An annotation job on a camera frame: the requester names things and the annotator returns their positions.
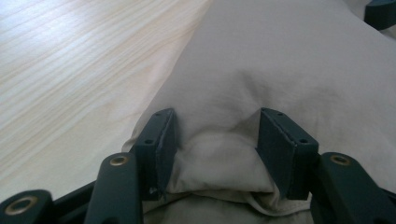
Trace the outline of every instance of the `beige cloth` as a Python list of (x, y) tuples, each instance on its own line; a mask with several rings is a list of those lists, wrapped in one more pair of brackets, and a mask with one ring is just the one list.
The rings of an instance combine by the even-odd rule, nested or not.
[(265, 223), (306, 210), (308, 202), (279, 199), (255, 151), (261, 107), (288, 114), (320, 153), (346, 153), (396, 191), (395, 64), (395, 42), (340, 0), (215, 1), (123, 147), (151, 114), (176, 110), (181, 146), (167, 190), (200, 196), (147, 219)]

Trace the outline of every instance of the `wooden floor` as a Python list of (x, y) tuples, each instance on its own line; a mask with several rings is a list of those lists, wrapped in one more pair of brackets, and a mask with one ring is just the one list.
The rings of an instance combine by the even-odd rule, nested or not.
[(0, 201), (96, 178), (171, 73), (210, 0), (0, 3)]

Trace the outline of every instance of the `crumpled fabric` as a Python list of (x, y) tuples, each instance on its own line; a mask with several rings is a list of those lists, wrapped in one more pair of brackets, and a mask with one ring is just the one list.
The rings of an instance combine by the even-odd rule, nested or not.
[(176, 110), (180, 147), (167, 191), (191, 194), (147, 209), (146, 220), (311, 222), (301, 212), (309, 201), (281, 199), (255, 151), (261, 107), (286, 113), (319, 153), (345, 153), (396, 191), (395, 64), (395, 42), (343, 1), (215, 1), (123, 146), (156, 111)]

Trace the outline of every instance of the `light wood surface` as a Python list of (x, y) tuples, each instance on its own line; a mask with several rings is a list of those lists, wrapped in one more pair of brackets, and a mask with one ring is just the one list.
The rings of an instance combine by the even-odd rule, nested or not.
[(0, 3), (0, 201), (54, 199), (129, 138), (210, 0)]

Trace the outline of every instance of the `wood grain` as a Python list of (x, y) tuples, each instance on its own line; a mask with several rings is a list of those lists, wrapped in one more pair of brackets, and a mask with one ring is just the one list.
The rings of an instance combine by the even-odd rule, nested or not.
[(0, 3), (0, 201), (96, 178), (210, 0)]

